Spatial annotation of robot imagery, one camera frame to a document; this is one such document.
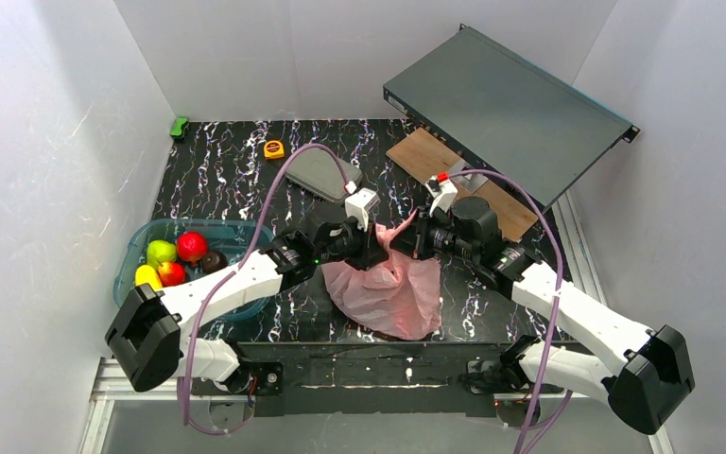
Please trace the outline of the pink plastic bag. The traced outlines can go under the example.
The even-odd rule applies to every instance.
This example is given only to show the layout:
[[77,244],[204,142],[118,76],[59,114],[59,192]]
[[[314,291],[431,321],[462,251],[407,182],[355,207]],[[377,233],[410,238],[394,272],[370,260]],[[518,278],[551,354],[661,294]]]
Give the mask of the pink plastic bag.
[[378,224],[378,243],[389,257],[367,271],[344,262],[320,267],[334,305],[352,321],[403,341],[419,341],[441,326],[441,265],[435,258],[416,260],[396,251],[396,237],[416,219],[395,228]]

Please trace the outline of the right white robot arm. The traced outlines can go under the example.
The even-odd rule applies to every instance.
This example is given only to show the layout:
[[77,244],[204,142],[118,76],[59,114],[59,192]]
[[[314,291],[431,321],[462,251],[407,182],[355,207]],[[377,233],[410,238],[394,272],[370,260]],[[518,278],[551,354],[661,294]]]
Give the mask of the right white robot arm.
[[459,199],[447,213],[419,209],[390,245],[412,259],[461,259],[488,288],[554,316],[585,348],[570,351],[524,335],[498,359],[468,364],[460,379],[473,393],[520,392],[541,378],[607,404],[627,426],[653,435],[695,389],[680,331],[632,321],[560,280],[537,254],[502,236],[496,213],[481,198]]

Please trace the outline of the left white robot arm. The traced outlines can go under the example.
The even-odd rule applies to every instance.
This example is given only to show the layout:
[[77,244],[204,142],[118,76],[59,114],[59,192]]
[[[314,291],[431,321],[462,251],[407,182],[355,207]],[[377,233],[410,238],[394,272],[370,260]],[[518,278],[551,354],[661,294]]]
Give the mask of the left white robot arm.
[[353,218],[314,232],[290,228],[221,271],[161,290],[149,284],[134,287],[105,342],[136,392],[151,391],[171,378],[222,382],[242,361],[229,343],[200,338],[204,324],[296,287],[320,265],[344,262],[366,271],[388,256],[375,227],[360,229]]

